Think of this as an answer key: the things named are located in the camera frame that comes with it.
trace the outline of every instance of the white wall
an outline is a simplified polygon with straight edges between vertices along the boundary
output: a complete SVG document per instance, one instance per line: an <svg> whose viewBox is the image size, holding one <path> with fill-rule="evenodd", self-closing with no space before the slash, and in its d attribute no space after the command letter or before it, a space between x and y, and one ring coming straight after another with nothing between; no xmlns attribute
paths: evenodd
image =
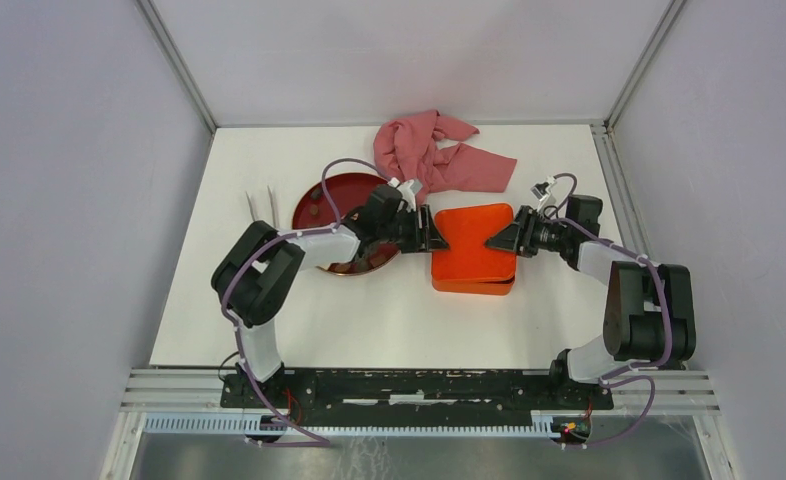
<svg viewBox="0 0 786 480"><path fill-rule="evenodd" d="M604 118L667 0L155 0L220 125Z"/></svg>
<svg viewBox="0 0 786 480"><path fill-rule="evenodd" d="M0 480L98 475L208 140L133 2L0 0Z"/></svg>
<svg viewBox="0 0 786 480"><path fill-rule="evenodd" d="M786 1L688 2L617 126L746 479L786 479Z"/></svg>

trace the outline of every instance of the red towel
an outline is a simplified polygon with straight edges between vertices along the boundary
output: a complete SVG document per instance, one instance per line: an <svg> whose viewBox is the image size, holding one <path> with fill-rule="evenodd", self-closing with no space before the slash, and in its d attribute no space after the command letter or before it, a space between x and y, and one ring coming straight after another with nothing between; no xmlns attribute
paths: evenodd
<svg viewBox="0 0 786 480"><path fill-rule="evenodd" d="M385 175L419 179L422 204L430 192L504 192L517 160L459 143L437 148L438 140L464 141L478 129L437 110L397 118L378 130L373 143L375 164Z"/></svg>

